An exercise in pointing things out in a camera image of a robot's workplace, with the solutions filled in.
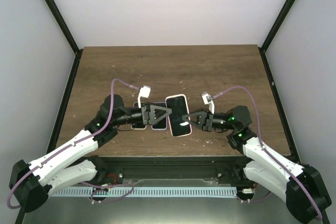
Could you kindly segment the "lavender phone case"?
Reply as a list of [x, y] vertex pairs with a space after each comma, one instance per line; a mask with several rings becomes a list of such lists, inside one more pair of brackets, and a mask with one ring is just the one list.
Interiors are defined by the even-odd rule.
[[[166, 107], [166, 103], [165, 102], [156, 102], [155, 105]], [[157, 130], [157, 131], [159, 131], [159, 130], [161, 130], [161, 131], [166, 130], [167, 129], [167, 118], [164, 118], [161, 121], [159, 121], [157, 124], [152, 125], [151, 129], [152, 130]]]

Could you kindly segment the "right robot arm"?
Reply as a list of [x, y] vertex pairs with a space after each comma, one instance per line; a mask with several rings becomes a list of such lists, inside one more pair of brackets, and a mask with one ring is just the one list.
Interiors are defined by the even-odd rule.
[[236, 106], [226, 113], [198, 110], [182, 116], [184, 122], [210, 132], [230, 130], [230, 146], [251, 161], [233, 170], [238, 183], [254, 181], [279, 197], [300, 223], [323, 219], [331, 198], [320, 172], [310, 165], [295, 163], [267, 146], [250, 129], [252, 120], [246, 106]]

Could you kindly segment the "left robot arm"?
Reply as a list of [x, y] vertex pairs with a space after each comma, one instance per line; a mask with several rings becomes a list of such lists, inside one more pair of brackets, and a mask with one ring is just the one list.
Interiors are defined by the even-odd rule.
[[[41, 207], [58, 191], [78, 184], [102, 184], [107, 178], [107, 166], [98, 156], [79, 158], [107, 144], [116, 137], [118, 126], [143, 123], [155, 125], [172, 114], [172, 110], [156, 103], [125, 107], [120, 95], [109, 95], [96, 116], [77, 135], [50, 153], [31, 162], [17, 161], [9, 181], [7, 206], [30, 213]], [[15, 207], [11, 198], [18, 201]]]

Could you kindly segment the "beige phone case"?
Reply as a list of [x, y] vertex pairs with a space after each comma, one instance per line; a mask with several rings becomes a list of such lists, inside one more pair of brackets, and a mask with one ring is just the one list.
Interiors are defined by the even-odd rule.
[[[133, 104], [134, 107], [138, 108], [138, 103], [135, 102]], [[131, 129], [133, 130], [145, 130], [147, 125], [143, 124], [143, 122], [138, 122], [138, 123], [132, 123], [131, 124]]]

